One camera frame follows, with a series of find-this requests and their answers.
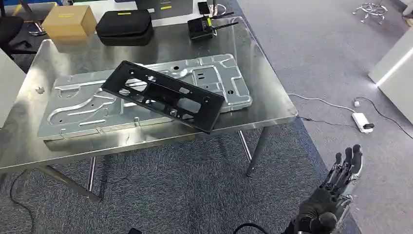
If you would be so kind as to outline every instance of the power adapter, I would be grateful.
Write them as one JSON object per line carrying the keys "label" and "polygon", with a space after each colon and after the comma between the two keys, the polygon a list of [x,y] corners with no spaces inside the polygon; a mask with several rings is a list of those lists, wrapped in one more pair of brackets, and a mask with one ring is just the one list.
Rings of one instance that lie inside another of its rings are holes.
{"label": "power adapter", "polygon": [[375,125],[373,123],[369,123],[363,113],[352,113],[351,117],[353,117],[360,132],[367,134],[373,131]]}

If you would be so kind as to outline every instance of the table leg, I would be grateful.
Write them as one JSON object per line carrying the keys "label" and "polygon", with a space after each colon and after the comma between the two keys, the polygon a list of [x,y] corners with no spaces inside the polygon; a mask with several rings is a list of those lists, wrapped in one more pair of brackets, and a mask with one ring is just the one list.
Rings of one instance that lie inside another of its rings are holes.
{"label": "table leg", "polygon": [[36,29],[35,31],[30,31],[29,33],[32,36],[41,36],[45,35],[46,31],[43,29],[41,26],[41,23],[36,19],[35,14],[33,13],[32,9],[30,8],[29,4],[27,4],[26,0],[19,0],[19,3],[23,7],[24,11],[27,12],[30,16],[30,20],[33,21],[33,24],[35,25]]}
{"label": "table leg", "polygon": [[82,186],[78,185],[69,177],[65,176],[64,174],[60,173],[58,170],[54,169],[51,166],[44,166],[38,168],[41,172],[45,173],[46,175],[52,177],[53,179],[59,181],[60,183],[66,185],[67,187],[73,189],[75,192],[82,194],[89,198],[92,201],[100,201],[100,197],[89,192],[87,189],[83,188]]}
{"label": "table leg", "polygon": [[[247,176],[250,176],[250,175],[252,174],[252,171],[254,170],[255,165],[256,165],[257,162],[260,160],[261,152],[262,152],[263,149],[264,149],[264,146],[265,146],[265,144],[266,144],[266,142],[267,142],[267,139],[268,139],[268,136],[269,136],[269,135],[270,135],[270,127],[264,127],[263,130],[262,130],[262,132],[261,132],[260,139],[258,140],[257,146],[255,147],[254,154],[253,154],[253,156],[252,156],[252,158],[251,158],[251,161],[250,161],[250,163],[249,163],[248,169],[247,169],[247,171],[246,171],[246,175],[247,175]],[[241,141],[243,142],[243,146],[244,146],[244,145],[246,146],[246,142],[245,142],[244,137],[241,138]]]}
{"label": "table leg", "polygon": [[92,157],[90,168],[89,168],[89,179],[88,179],[88,191],[89,192],[91,192],[93,189],[93,177],[94,177],[95,168],[96,168],[96,157]]}

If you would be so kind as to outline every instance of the stainless steel table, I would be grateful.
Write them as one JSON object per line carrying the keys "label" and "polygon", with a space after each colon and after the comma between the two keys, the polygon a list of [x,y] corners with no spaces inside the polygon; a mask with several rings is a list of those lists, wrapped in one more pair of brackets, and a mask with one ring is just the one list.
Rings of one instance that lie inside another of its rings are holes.
{"label": "stainless steel table", "polygon": [[[215,23],[234,21],[240,23],[222,29],[210,41],[198,43],[190,42],[186,24],[155,27],[154,38],[145,47],[107,47],[96,35],[85,44],[72,46],[44,40],[0,131],[0,173],[38,168],[76,192],[99,200],[91,193],[96,156],[162,145],[204,133],[173,121],[42,141],[37,137],[37,131],[56,77],[114,69],[123,60],[153,64],[229,53],[237,60],[253,102],[246,109],[221,114],[214,133],[238,131],[250,160],[247,175],[251,174],[268,137],[268,126],[291,122],[297,116],[297,110],[243,19],[220,19]],[[44,88],[45,92],[40,94],[38,87],[40,90]],[[241,130],[260,127],[264,128],[251,156]],[[84,158],[91,158],[87,188],[48,166]]]}

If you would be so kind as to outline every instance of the white cable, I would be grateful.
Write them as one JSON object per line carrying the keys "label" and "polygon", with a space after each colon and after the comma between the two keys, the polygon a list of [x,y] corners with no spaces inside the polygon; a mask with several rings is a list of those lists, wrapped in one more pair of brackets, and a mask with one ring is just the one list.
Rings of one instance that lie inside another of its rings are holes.
{"label": "white cable", "polygon": [[322,101],[322,102],[324,102],[324,103],[327,104],[327,105],[334,106],[334,107],[341,108],[341,109],[346,109],[346,110],[349,110],[349,111],[351,111],[351,112],[353,112],[353,113],[356,113],[355,110],[353,110],[353,109],[350,109],[350,108],[345,107],[345,106],[338,106],[338,105],[331,104],[331,103],[329,103],[329,102],[327,102],[327,101],[324,101],[324,100],[321,99],[321,98],[308,98],[308,97],[300,96],[300,95],[298,95],[298,94],[287,94],[287,95],[297,96],[297,97],[302,98],[302,99],[305,99],[305,100],[318,100],[318,101]]}

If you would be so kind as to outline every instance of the black cable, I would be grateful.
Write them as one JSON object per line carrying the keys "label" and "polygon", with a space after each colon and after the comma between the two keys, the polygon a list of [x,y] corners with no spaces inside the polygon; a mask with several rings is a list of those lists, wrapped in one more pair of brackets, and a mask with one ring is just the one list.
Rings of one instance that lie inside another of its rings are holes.
{"label": "black cable", "polygon": [[19,206],[23,207],[25,210],[27,210],[27,212],[28,212],[29,215],[30,215],[30,219],[31,219],[31,221],[32,221],[32,228],[30,229],[30,233],[33,233],[33,231],[35,230],[35,219],[33,218],[33,214],[32,214],[32,212],[31,212],[31,210],[29,210],[29,208],[27,208],[25,205],[21,204],[20,202],[14,200],[13,194],[12,194],[12,192],[13,192],[13,187],[14,187],[14,184],[16,183],[17,179],[19,179],[20,176],[22,176],[26,171],[27,171],[27,170],[24,170],[22,173],[20,173],[19,176],[17,176],[17,177],[14,179],[14,181],[13,181],[13,183],[12,183],[12,187],[10,188],[10,200],[12,200],[12,202],[13,202],[14,204],[19,205]]}
{"label": "black cable", "polygon": [[232,234],[236,234],[236,233],[237,233],[241,228],[243,228],[243,227],[254,227],[254,228],[260,230],[260,231],[261,231],[262,233],[264,233],[264,234],[269,234],[269,232],[267,232],[264,228],[262,228],[261,226],[255,224],[255,223],[244,223],[244,224],[241,224],[240,226],[238,226],[238,227],[234,230],[234,232],[233,232]]}
{"label": "black cable", "polygon": [[305,117],[301,117],[301,116],[298,116],[298,118],[300,118],[300,119],[302,119],[302,120],[305,120],[305,121],[315,122],[315,123],[326,123],[326,124],[333,125],[333,126],[351,127],[351,128],[355,128],[355,129],[358,131],[358,128],[357,128],[357,127],[351,126],[351,125],[347,125],[347,124],[329,123],[329,122],[324,121],[324,120],[313,120],[313,119],[311,119],[311,118],[305,118]]}
{"label": "black cable", "polygon": [[412,137],[409,133],[407,133],[407,132],[400,126],[400,124],[398,124],[398,123],[396,122],[396,120],[394,120],[394,119],[392,119],[392,118],[389,118],[389,117],[383,115],[383,114],[377,109],[377,107],[375,106],[375,104],[374,104],[373,101],[371,101],[370,99],[368,99],[368,98],[366,98],[366,97],[357,97],[357,98],[355,98],[354,100],[356,100],[356,99],[358,99],[358,98],[361,98],[361,99],[364,99],[364,100],[369,101],[369,102],[373,105],[373,107],[375,108],[375,111],[377,111],[377,113],[378,113],[379,115],[381,115],[382,117],[384,117],[384,118],[386,118],[386,119],[388,119],[388,120],[390,120],[390,121],[393,121],[395,124],[397,124],[397,125],[399,126],[399,128],[400,128],[406,135],[408,135],[411,139],[413,139],[413,137]]}

